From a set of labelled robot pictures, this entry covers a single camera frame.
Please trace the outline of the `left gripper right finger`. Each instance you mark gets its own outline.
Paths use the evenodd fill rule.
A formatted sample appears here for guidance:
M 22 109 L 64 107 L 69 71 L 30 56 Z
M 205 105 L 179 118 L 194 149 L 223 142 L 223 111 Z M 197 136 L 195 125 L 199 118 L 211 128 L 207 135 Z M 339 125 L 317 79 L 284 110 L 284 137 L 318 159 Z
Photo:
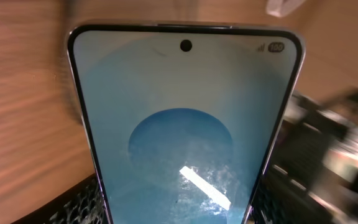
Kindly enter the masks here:
M 282 181 L 271 178 L 260 179 L 251 204 L 251 220 L 260 224 L 288 223 L 283 193 Z

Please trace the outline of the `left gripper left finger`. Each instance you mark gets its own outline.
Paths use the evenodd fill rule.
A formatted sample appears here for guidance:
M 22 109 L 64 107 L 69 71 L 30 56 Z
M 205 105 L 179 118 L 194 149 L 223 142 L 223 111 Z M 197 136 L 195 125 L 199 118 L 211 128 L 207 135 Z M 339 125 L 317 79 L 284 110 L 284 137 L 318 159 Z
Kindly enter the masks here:
M 104 202 L 92 174 L 14 224 L 104 224 Z

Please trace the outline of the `turquoise screen smartphone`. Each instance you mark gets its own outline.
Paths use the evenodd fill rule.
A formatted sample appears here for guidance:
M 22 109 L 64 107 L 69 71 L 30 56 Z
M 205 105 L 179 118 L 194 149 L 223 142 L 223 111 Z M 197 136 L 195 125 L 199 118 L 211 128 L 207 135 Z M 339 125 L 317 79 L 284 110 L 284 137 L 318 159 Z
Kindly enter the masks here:
M 305 48 L 289 30 L 85 24 L 67 40 L 109 223 L 244 223 Z

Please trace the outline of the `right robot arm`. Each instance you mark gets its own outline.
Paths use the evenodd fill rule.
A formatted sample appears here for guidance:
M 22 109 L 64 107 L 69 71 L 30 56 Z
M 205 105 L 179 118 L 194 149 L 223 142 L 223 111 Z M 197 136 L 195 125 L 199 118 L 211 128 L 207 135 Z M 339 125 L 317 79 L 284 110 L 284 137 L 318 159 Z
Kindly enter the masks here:
M 256 223 L 358 223 L 358 88 L 291 96 L 252 206 Z

